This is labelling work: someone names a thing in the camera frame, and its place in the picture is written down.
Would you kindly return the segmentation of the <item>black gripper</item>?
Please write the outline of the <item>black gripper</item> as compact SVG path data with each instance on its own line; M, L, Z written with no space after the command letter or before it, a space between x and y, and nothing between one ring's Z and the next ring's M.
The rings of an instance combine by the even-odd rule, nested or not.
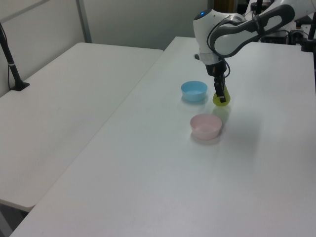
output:
M226 76L225 72L227 70L227 64L224 59L221 59L215 64L205 65L207 73L209 76L214 78L214 88L215 93L213 96L214 103L225 103L225 86L226 86Z

